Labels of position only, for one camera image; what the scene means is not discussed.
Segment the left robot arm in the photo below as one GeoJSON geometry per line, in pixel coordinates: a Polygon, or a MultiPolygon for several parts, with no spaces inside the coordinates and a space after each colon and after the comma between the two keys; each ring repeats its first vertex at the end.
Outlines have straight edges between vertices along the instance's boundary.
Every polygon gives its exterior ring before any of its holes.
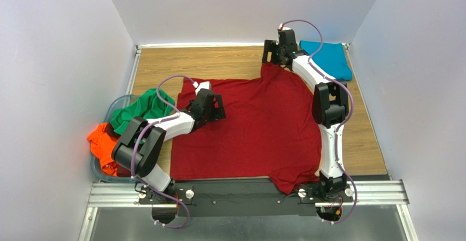
{"type": "Polygon", "coordinates": [[[200,88],[179,113],[158,119],[134,117],[117,141],[112,159],[153,192],[174,196],[174,180],[158,165],[164,142],[225,117],[222,96],[200,88]]]}

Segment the dark red t shirt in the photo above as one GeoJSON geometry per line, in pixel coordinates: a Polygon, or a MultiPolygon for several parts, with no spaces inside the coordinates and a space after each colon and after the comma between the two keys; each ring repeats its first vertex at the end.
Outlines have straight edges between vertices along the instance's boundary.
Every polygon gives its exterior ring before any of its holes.
{"type": "Polygon", "coordinates": [[[318,180],[321,134],[313,95],[298,75],[266,63],[256,79],[211,85],[226,117],[173,139],[173,179],[267,176],[285,194],[318,180]]]}

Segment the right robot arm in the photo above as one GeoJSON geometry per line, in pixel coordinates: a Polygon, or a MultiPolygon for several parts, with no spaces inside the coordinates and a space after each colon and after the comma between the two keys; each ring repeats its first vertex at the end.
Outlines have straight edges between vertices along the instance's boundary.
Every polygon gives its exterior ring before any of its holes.
{"type": "Polygon", "coordinates": [[[344,80],[337,80],[301,50],[295,32],[281,26],[277,40],[265,40],[262,62],[284,66],[313,87],[312,117],[318,125],[321,140],[319,182],[313,194],[331,199],[347,188],[343,165],[342,135],[344,125],[353,113],[353,97],[344,80]]]}

